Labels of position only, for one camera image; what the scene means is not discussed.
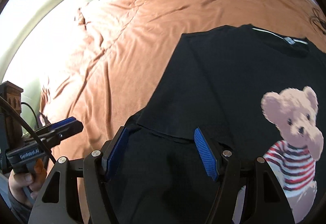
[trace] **black t-shirt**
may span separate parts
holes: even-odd
[[[240,159],[266,158],[299,222],[326,191],[325,62],[308,39],[252,25],[183,34],[149,103],[126,123],[137,129],[107,184],[120,224],[205,222],[219,184],[194,130],[211,124]]]

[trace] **teddy bear nose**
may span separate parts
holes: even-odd
[[[299,128],[299,133],[303,134],[304,133],[304,127]]]

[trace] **orange blanket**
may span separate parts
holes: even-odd
[[[326,52],[326,36],[311,23],[313,8],[309,0],[91,2],[75,18],[73,52],[43,86],[41,111],[50,122],[74,116],[84,124],[82,133],[53,149],[54,156],[76,159],[99,149],[145,107],[182,33],[251,23],[307,37]]]

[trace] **human hand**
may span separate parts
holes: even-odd
[[[12,196],[18,202],[29,207],[32,207],[32,204],[29,202],[22,188],[29,186],[32,190],[31,197],[35,200],[47,176],[47,171],[41,159],[36,161],[34,170],[36,173],[35,177],[30,173],[15,174],[13,170],[9,176],[9,189]]]

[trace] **dark sleeve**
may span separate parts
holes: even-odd
[[[11,211],[15,217],[22,224],[28,224],[29,216],[31,214],[31,208],[25,206],[24,204],[18,202],[11,194],[10,189],[8,188],[8,198],[11,204]]]

